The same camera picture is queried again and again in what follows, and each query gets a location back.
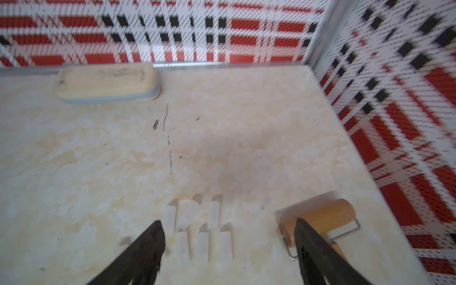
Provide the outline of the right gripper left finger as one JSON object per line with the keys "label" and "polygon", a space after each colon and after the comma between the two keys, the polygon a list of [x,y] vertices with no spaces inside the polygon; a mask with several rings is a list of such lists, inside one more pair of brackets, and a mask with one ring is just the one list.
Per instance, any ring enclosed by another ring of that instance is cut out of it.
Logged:
{"label": "right gripper left finger", "polygon": [[153,285],[165,248],[165,232],[156,220],[89,284]]}

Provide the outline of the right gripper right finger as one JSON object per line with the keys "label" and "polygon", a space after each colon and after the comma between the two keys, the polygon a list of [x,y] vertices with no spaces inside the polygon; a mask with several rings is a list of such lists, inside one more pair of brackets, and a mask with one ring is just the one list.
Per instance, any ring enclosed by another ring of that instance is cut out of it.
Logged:
{"label": "right gripper right finger", "polygon": [[302,218],[296,221],[294,240],[305,285],[370,284]]}

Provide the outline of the clear pen cap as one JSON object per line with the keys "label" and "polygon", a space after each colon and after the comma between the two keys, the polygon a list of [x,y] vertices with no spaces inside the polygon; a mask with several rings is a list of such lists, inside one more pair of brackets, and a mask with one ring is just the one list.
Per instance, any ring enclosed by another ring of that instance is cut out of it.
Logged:
{"label": "clear pen cap", "polygon": [[171,200],[165,207],[165,216],[163,227],[166,236],[172,236],[175,232],[176,213],[178,207],[178,199]]}
{"label": "clear pen cap", "polygon": [[222,224],[217,233],[217,250],[220,259],[224,263],[231,263],[234,259],[233,255],[233,241],[232,241],[232,224]]}
{"label": "clear pen cap", "polygon": [[197,235],[197,263],[199,266],[206,266],[209,263],[210,232],[207,224],[200,226]]}
{"label": "clear pen cap", "polygon": [[175,251],[180,264],[187,265],[190,262],[190,250],[187,231],[181,231],[176,234]]}

